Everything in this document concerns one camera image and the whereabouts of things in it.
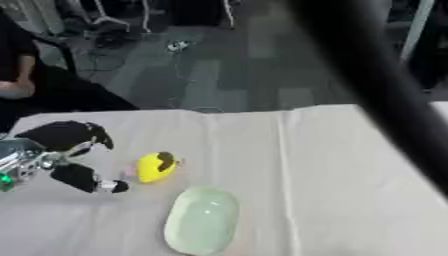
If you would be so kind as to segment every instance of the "black shirt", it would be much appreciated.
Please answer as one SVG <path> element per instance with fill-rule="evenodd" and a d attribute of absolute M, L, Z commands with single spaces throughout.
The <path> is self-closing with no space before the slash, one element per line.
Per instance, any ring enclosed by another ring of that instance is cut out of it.
<path fill-rule="evenodd" d="M 21 55 L 36 57 L 36 67 L 31 75 L 31 79 L 35 78 L 36 68 L 43 65 L 39 51 L 30 33 L 12 21 L 0 8 L 0 81 L 16 81 Z"/>

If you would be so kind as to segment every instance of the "black spot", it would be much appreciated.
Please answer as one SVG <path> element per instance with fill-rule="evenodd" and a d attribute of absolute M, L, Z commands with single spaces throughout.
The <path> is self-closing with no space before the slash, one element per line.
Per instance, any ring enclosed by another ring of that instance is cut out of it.
<path fill-rule="evenodd" d="M 160 152 L 157 156 L 162 161 L 162 164 L 158 167 L 159 172 L 163 172 L 174 164 L 174 156 L 168 152 Z"/>

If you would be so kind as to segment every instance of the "green light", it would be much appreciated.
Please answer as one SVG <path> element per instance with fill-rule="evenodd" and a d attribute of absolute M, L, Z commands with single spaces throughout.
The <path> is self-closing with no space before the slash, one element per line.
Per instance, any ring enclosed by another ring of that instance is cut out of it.
<path fill-rule="evenodd" d="M 2 175 L 3 177 L 1 177 L 0 178 L 0 180 L 2 181 L 2 182 L 4 182 L 4 183 L 11 183 L 12 182 L 12 179 L 11 179 L 11 177 L 9 177 L 9 176 L 7 176 L 7 175 Z"/>

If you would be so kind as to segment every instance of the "person's arm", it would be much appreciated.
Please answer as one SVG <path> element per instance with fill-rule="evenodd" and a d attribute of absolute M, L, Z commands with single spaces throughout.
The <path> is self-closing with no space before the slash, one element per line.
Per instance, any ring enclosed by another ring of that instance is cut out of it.
<path fill-rule="evenodd" d="M 17 77 L 14 85 L 18 88 L 14 89 L 9 86 L 9 91 L 20 91 L 14 93 L 18 98 L 29 97 L 34 94 L 35 88 L 30 76 L 34 70 L 36 56 L 38 55 L 37 47 L 34 45 L 31 35 L 23 30 L 19 25 L 12 21 L 6 14 L 0 10 L 1 29 L 8 40 L 9 49 L 17 54 L 17 60 L 11 63 L 11 67 L 17 71 Z"/>
<path fill-rule="evenodd" d="M 9 43 L 13 50 L 17 51 L 21 56 L 36 57 L 38 55 L 37 47 L 33 43 L 30 33 L 17 25 L 1 10 L 0 23 L 7 30 Z"/>

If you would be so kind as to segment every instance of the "desk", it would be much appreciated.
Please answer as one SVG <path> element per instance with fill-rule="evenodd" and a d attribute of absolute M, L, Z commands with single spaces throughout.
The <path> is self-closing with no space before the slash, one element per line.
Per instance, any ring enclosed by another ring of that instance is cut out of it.
<path fill-rule="evenodd" d="M 448 114 L 448 105 L 438 106 Z M 185 158 L 173 176 L 120 195 L 91 195 L 45 175 L 1 195 L 2 255 L 179 255 L 163 240 L 190 186 L 240 201 L 228 256 L 446 256 L 448 204 L 354 106 L 204 115 L 136 111 L 38 115 L 106 127 L 116 148 L 79 159 L 105 177 L 149 152 Z"/>

